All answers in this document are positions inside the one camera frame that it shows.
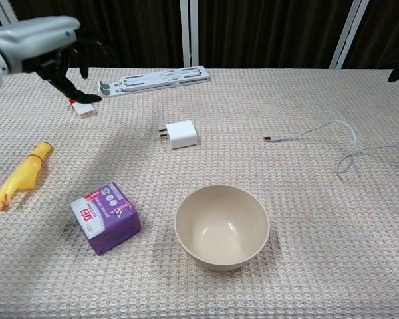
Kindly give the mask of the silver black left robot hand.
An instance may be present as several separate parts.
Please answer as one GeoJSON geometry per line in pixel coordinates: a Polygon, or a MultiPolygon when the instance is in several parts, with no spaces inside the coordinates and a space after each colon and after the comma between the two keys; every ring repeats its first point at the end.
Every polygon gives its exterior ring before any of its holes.
{"type": "Polygon", "coordinates": [[[82,58],[80,42],[96,45],[113,63],[118,61],[103,37],[71,16],[37,17],[0,26],[0,87],[7,75],[34,72],[75,102],[100,102],[100,96],[82,92],[66,77],[73,54],[80,75],[88,78],[88,62],[82,58]]]}

